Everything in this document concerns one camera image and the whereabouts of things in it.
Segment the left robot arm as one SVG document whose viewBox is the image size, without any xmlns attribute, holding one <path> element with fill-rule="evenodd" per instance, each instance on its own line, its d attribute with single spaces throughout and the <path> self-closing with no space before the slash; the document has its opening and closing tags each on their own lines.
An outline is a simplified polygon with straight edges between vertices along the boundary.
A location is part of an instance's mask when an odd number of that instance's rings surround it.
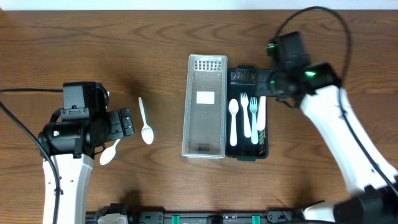
<svg viewBox="0 0 398 224">
<path fill-rule="evenodd" d="M 63 108 L 39 134 L 48 159 L 44 223 L 84 223 L 86 195 L 96 147 L 134 135 L 130 110 L 106 110 L 109 93 L 101 83 L 63 84 Z"/>
</svg>

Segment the white fork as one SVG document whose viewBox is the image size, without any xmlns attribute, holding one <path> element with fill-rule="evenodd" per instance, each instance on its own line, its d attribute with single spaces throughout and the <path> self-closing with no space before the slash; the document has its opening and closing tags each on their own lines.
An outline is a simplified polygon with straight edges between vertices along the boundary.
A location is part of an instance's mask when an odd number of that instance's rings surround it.
<svg viewBox="0 0 398 224">
<path fill-rule="evenodd" d="M 256 145 L 258 143 L 258 132 L 257 132 L 257 98 L 251 97 L 250 105 L 249 105 L 250 112 L 252 114 L 252 121 L 251 121 L 251 142 L 252 144 Z"/>
<path fill-rule="evenodd" d="M 266 97 L 259 98 L 258 114 L 257 114 L 257 130 L 262 131 L 266 127 Z"/>
<path fill-rule="evenodd" d="M 244 136 L 246 138 L 250 138 L 251 137 L 251 127 L 249 124 L 249 116 L 248 116 L 249 100 L 248 100 L 248 96 L 245 92 L 240 94 L 240 103 L 243 108 Z"/>
</svg>

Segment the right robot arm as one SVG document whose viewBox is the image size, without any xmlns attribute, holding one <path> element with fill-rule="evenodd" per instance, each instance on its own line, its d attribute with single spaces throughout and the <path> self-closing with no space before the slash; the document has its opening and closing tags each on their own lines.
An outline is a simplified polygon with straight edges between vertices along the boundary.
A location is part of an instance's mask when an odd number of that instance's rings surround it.
<svg viewBox="0 0 398 224">
<path fill-rule="evenodd" d="M 257 78 L 257 96 L 293 99 L 326 142 L 350 195 L 303 208 L 303 222 L 397 223 L 397 170 L 370 140 L 332 66 L 311 63 L 299 32 L 272 39 L 267 52 L 272 63 Z"/>
</svg>

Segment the white spoon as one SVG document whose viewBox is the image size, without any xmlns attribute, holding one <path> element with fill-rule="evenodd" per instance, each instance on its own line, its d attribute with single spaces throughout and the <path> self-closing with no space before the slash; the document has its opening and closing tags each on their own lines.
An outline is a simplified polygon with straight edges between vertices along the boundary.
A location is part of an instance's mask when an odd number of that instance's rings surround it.
<svg viewBox="0 0 398 224">
<path fill-rule="evenodd" d="M 141 112 L 141 116 L 142 116 L 142 121 L 143 121 L 143 128 L 141 130 L 141 136 L 142 136 L 143 141 L 146 144 L 152 144 L 154 141 L 154 132 L 153 132 L 153 129 L 147 124 L 146 114 L 145 114 L 142 98 L 139 97 L 138 100 L 139 100 L 139 108 L 140 108 L 140 112 Z"/>
<path fill-rule="evenodd" d="M 236 115 L 239 111 L 238 101 L 233 98 L 229 102 L 228 109 L 231 114 L 231 131 L 230 131 L 229 143 L 231 146 L 236 146 L 237 145 Z"/>
<path fill-rule="evenodd" d="M 106 164 L 109 164 L 115 157 L 116 155 L 116 148 L 118 143 L 120 142 L 121 139 L 115 140 L 114 144 L 110 147 L 107 147 L 101 154 L 101 157 L 99 159 L 99 163 L 102 166 L 105 166 Z"/>
</svg>

